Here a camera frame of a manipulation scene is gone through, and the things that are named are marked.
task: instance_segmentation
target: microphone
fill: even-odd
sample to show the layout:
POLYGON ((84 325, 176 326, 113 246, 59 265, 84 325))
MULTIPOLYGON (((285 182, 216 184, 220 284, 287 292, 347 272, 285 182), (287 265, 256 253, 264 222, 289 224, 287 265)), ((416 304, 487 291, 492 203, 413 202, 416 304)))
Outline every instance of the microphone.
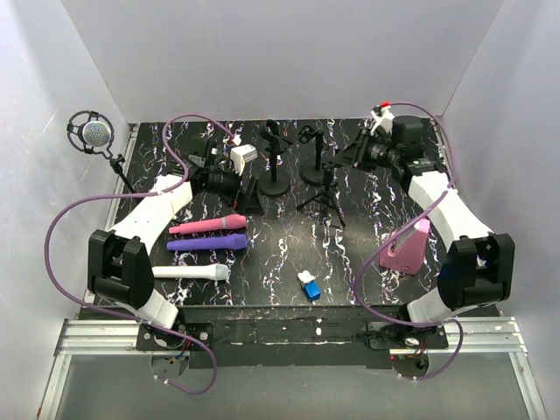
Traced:
POLYGON ((229 277, 229 267, 225 264, 162 266, 151 269, 155 278, 206 278, 220 281, 229 277))
POLYGON ((196 251, 200 249, 243 249, 247 247, 247 236, 229 234, 219 238, 184 239, 167 242, 168 251, 196 251))
POLYGON ((226 217, 219 219, 206 219, 201 221, 191 221, 182 223, 175 227, 169 228, 169 233, 172 235, 181 234, 198 234, 200 232, 208 232, 211 230, 221 229, 239 229, 247 226, 247 218, 240 214, 230 214, 226 217))
POLYGON ((66 136, 70 144, 87 155, 102 155, 111 165, 113 172, 122 179, 131 193, 134 187, 124 175, 122 154, 113 156, 111 146, 115 139, 115 129, 109 119, 96 111, 79 111, 70 117, 66 126, 66 136))
POLYGON ((92 147, 102 147, 109 142, 113 132, 103 121, 86 122, 78 130, 78 137, 92 147))

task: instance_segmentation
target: floor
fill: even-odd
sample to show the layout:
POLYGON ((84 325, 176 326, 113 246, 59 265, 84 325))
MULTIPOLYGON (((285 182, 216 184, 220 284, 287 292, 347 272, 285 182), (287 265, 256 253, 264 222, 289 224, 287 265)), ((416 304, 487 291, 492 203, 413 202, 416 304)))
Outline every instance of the floor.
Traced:
MULTIPOLYGON (((154 246, 150 259, 153 265, 225 263, 231 276, 225 282, 203 280, 157 280, 157 289, 175 305, 308 305, 302 293, 297 273, 309 270, 322 290, 320 305, 348 305, 355 302, 351 285, 363 261, 396 228, 421 211, 405 196, 400 186, 383 169, 364 173, 340 168, 339 206, 346 229, 326 227, 318 218, 317 205, 302 213, 296 205, 312 196, 315 187, 305 184, 298 167, 314 156, 312 143, 298 143, 298 132, 305 125, 325 132, 331 149, 352 142, 365 120, 289 120, 281 121, 284 137, 294 142, 282 155, 281 167, 290 174, 291 189, 279 199, 262 197, 263 217, 251 217, 246 235, 250 244, 244 250, 218 250, 172 253, 165 244, 171 235, 163 233, 154 246)), ((245 175, 260 175, 267 164, 265 142, 259 137, 260 121, 229 122, 227 126, 241 135, 245 144, 253 144, 259 158, 245 169, 245 175)), ((424 143, 432 156, 438 154, 435 132, 424 120, 424 143)), ((166 155, 160 141, 163 124, 143 123, 139 127, 136 145, 129 163, 129 179, 138 191, 147 191, 166 165, 166 155)), ((223 135, 205 122, 177 123, 173 127, 171 144, 181 151, 193 137, 223 135)), ((116 220, 133 208, 132 200, 123 201, 116 220)), ((231 214, 230 208, 214 195, 202 193, 178 215, 180 221, 198 221, 231 214)), ((374 264, 367 272, 364 293, 370 304, 399 304, 422 296, 435 286, 436 276, 445 255, 445 247, 432 229, 426 248, 425 264, 415 276, 401 275, 374 264)))
MULTIPOLYGON (((430 356, 440 366, 447 354, 430 356)), ((73 356, 57 419, 528 419, 506 353, 461 354, 448 372, 411 384, 364 367, 221 367, 190 397, 154 381, 150 356, 73 356)), ((193 389, 208 370, 178 381, 193 389)))

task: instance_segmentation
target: purple cylinder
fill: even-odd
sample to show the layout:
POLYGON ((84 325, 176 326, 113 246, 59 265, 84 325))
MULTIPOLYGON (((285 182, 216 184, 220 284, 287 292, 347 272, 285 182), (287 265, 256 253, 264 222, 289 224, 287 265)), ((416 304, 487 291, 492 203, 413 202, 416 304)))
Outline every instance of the purple cylinder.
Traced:
POLYGON ((247 247, 247 236, 229 234, 216 238, 184 239, 167 242, 168 251, 195 251, 200 249, 243 249, 247 247))

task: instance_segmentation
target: white handheld microphone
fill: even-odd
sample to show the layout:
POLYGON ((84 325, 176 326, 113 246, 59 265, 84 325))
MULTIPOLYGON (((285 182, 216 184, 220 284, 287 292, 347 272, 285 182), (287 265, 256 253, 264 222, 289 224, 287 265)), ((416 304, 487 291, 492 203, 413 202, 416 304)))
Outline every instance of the white handheld microphone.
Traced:
POLYGON ((152 267, 155 278, 206 278, 208 280, 227 280, 229 267, 225 264, 179 265, 152 267))

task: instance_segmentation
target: condenser microphone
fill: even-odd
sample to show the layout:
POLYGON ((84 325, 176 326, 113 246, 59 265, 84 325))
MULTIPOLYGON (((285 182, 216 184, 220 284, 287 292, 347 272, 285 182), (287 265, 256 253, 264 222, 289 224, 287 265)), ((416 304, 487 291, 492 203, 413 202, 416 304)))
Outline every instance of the condenser microphone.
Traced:
POLYGON ((111 128, 103 121, 86 122, 78 131, 78 137, 92 147, 104 146, 112 136, 111 128))

